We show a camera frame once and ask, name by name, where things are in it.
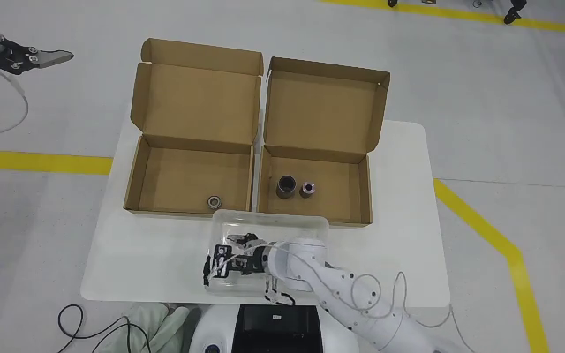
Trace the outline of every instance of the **open cardboard box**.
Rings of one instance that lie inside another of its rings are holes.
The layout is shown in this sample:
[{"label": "open cardboard box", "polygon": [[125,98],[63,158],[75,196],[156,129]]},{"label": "open cardboard box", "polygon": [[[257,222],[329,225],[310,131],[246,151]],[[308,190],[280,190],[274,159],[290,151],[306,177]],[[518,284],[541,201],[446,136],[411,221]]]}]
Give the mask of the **open cardboard box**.
[{"label": "open cardboard box", "polygon": [[141,60],[131,119],[143,134],[124,208],[212,214],[216,195],[250,211],[262,54],[149,39]]},{"label": "open cardboard box", "polygon": [[[370,224],[366,154],[379,143],[390,74],[273,57],[268,75],[258,211]],[[279,199],[276,184],[285,175],[297,191]],[[298,195],[304,182],[315,184],[309,199]]]}]

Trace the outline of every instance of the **clear plastic container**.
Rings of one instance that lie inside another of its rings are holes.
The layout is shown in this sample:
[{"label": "clear plastic container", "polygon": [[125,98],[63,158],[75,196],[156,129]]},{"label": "clear plastic container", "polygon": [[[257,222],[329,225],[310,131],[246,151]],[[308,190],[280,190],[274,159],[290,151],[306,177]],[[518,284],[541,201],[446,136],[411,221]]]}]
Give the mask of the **clear plastic container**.
[{"label": "clear plastic container", "polygon": [[[327,244],[328,229],[328,220],[323,217],[218,210],[212,218],[212,236],[208,254],[213,257],[215,246],[218,244],[231,245],[233,255],[242,254],[243,249],[229,241],[228,236],[247,233],[253,233],[267,243],[302,237],[319,239]],[[206,289],[217,295],[263,297],[266,279],[267,274],[241,275],[238,271],[231,271],[227,278],[211,278],[210,285],[206,286]],[[280,281],[278,290],[293,292]]]}]

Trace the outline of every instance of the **table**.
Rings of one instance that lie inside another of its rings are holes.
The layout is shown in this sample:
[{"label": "table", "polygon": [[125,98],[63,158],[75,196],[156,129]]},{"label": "table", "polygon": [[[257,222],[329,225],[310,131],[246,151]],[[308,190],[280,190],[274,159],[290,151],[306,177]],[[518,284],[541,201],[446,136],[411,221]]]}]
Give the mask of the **table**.
[{"label": "table", "polygon": [[[82,296],[102,301],[266,304],[261,297],[220,297],[205,290],[202,266],[211,219],[140,215],[123,209],[139,135],[125,119],[82,280]],[[330,227],[328,261],[357,274],[376,275],[388,300],[397,272],[404,271],[407,306],[447,306],[448,276],[424,128],[385,121],[380,143],[369,159],[373,224]],[[402,292],[398,290],[397,303]],[[315,304],[312,296],[298,296],[297,302]]]}]

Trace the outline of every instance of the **cardboard box flap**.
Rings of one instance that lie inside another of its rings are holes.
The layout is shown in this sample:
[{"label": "cardboard box flap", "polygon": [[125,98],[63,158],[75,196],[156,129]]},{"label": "cardboard box flap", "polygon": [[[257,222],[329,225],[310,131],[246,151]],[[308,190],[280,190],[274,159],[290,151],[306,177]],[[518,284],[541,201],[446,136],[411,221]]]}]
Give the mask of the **cardboard box flap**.
[{"label": "cardboard box flap", "polygon": [[149,39],[132,97],[146,135],[250,146],[260,113],[262,54]]},{"label": "cardboard box flap", "polygon": [[271,71],[295,72],[304,75],[322,76],[335,79],[351,79],[355,81],[373,82],[388,89],[390,73],[385,71],[361,69],[336,64],[316,63],[312,61],[272,57],[268,67]]},{"label": "cardboard box flap", "polygon": [[141,61],[253,76],[263,75],[263,55],[259,52],[180,41],[147,39],[141,48]]},{"label": "cardboard box flap", "polygon": [[366,154],[379,143],[390,74],[273,57],[265,144]]}]

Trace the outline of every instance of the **yellow floor line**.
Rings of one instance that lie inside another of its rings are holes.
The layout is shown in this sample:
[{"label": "yellow floor line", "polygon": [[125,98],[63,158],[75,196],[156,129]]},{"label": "yellow floor line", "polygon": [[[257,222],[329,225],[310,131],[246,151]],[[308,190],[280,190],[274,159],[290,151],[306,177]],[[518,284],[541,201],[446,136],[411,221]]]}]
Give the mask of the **yellow floor line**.
[{"label": "yellow floor line", "polygon": [[107,176],[111,167],[112,159],[109,157],[0,151],[0,169]]},{"label": "yellow floor line", "polygon": [[[403,3],[402,0],[399,0],[399,3],[393,8],[388,7],[387,0],[321,0],[321,2],[369,7],[373,9],[388,10],[388,11],[415,13],[418,15],[443,17],[448,19],[464,19],[467,21],[476,21],[476,22],[504,25],[504,23],[502,22],[504,16],[498,16],[489,13],[463,11],[463,10],[442,9],[441,7],[437,7],[433,5],[406,4]],[[517,19],[511,26],[536,28],[547,31],[565,32],[565,23],[538,21],[535,19]]]},{"label": "yellow floor line", "polygon": [[536,298],[520,250],[440,180],[434,179],[433,186],[435,187],[435,195],[441,202],[506,258],[531,351],[533,353],[549,352]]}]

